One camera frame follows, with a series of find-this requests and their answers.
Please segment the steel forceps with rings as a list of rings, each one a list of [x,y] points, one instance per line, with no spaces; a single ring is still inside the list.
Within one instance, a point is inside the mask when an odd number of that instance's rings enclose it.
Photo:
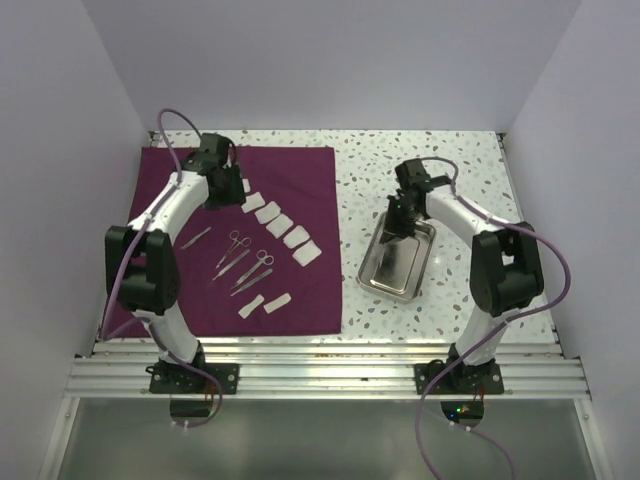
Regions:
[[[216,268],[219,268],[230,256],[230,254],[233,253],[239,246],[248,247],[251,244],[251,238],[248,236],[242,237],[238,230],[231,231],[229,234],[229,238],[231,240],[231,245],[216,264]]]

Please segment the steel scalpel handle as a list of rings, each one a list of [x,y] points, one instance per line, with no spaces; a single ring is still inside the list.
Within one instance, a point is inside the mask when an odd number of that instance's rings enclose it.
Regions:
[[[203,231],[199,232],[195,236],[193,236],[189,241],[187,241],[184,245],[180,247],[181,250],[186,250],[187,248],[194,245],[200,238],[211,231],[211,227],[205,228]]]

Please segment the steel scissors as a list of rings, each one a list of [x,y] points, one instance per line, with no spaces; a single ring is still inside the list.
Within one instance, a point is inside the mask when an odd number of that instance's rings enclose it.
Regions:
[[[266,250],[259,250],[256,254],[255,264],[251,268],[249,268],[241,277],[239,277],[236,283],[242,284],[261,266],[271,266],[273,263],[274,257],[272,255],[270,255]]]

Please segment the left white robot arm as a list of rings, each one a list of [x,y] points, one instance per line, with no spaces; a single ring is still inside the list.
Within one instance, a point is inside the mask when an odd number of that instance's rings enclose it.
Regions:
[[[105,234],[107,303],[100,338],[110,340],[109,323],[117,305],[131,312],[159,348],[159,363],[175,365],[172,379],[185,392],[201,390],[208,379],[200,342],[178,305],[181,278],[174,242],[200,208],[219,209],[246,200],[234,142],[202,134],[199,148],[175,160],[176,171],[149,206],[125,226]]]

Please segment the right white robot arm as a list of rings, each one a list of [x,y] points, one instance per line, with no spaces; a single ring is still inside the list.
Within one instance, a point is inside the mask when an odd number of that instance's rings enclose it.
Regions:
[[[544,278],[530,224],[494,216],[459,195],[454,176],[432,176],[424,163],[411,159],[395,168],[399,188],[388,197],[379,243],[396,245],[415,235],[420,220],[433,219],[470,248],[472,314],[447,359],[431,362],[424,372],[427,390],[464,393],[491,376],[508,318],[542,294]]]

